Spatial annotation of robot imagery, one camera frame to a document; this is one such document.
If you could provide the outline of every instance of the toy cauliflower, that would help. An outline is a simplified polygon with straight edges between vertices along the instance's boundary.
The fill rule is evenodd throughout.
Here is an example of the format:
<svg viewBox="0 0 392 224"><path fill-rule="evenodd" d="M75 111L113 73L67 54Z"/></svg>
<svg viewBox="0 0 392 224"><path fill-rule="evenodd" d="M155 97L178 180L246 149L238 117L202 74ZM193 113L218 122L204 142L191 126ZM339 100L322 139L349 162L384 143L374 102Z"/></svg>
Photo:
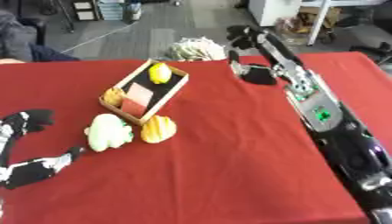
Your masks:
<svg viewBox="0 0 392 224"><path fill-rule="evenodd" d="M88 144L97 152L132 142L132 128L116 115L101 114L85 129Z"/></svg>

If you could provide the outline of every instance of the pink sponge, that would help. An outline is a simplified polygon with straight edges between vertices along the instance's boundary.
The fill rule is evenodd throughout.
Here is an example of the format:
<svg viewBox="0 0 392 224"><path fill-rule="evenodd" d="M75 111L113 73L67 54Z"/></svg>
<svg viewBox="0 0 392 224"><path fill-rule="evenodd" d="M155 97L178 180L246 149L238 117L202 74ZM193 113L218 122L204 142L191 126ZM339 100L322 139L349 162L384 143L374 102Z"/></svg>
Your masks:
<svg viewBox="0 0 392 224"><path fill-rule="evenodd" d="M137 83L132 83L127 97L124 97L122 100L121 110L140 118L147 109L153 94L148 88L142 87Z"/></svg>

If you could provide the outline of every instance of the red tablecloth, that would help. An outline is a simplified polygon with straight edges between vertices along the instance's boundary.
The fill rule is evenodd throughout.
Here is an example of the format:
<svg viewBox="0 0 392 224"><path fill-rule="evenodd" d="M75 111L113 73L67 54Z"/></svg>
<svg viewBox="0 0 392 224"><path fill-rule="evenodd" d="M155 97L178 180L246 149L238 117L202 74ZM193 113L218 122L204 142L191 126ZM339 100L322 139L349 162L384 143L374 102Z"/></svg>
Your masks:
<svg viewBox="0 0 392 224"><path fill-rule="evenodd" d="M358 53L307 54L387 148L392 82ZM244 58L260 62L261 57ZM21 139L12 160L57 156L86 144L83 130L107 112L97 97L140 60L0 66L1 116L55 111L56 123ZM364 222L280 87L237 80L225 61L170 63L190 81L159 112L178 133L147 144L89 151L59 176L2 193L5 223L256 224Z"/></svg>

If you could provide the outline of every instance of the yellow ball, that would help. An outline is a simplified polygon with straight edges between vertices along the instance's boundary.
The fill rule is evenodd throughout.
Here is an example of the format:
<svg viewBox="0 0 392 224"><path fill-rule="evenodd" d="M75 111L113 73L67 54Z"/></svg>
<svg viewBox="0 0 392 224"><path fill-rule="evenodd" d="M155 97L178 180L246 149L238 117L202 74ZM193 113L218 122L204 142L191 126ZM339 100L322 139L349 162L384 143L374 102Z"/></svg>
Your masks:
<svg viewBox="0 0 392 224"><path fill-rule="evenodd" d="M150 80L155 84L167 83L172 77L172 70L165 63L157 63L150 68Z"/></svg>

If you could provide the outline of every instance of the floor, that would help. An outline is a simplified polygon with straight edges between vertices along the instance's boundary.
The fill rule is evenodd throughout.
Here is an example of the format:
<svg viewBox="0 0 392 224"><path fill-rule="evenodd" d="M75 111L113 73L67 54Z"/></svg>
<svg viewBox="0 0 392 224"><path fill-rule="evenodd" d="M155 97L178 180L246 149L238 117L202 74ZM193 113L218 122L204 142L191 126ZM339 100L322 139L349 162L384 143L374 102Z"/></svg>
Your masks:
<svg viewBox="0 0 392 224"><path fill-rule="evenodd" d="M27 17L39 15L34 1L24 0ZM227 46L227 26L254 23L246 10L233 8L236 1L183 0L179 7L169 3L146 4L142 19L134 24L122 21L76 22L75 33L66 32L61 15L43 17L48 23L47 45L83 60L161 58L171 43L183 37L204 36ZM336 33L338 38L331 45L317 43L291 48L296 53L314 53L347 51L352 45L378 46L382 41L392 44L390 34L370 24L339 29ZM256 53L250 50L241 54Z"/></svg>

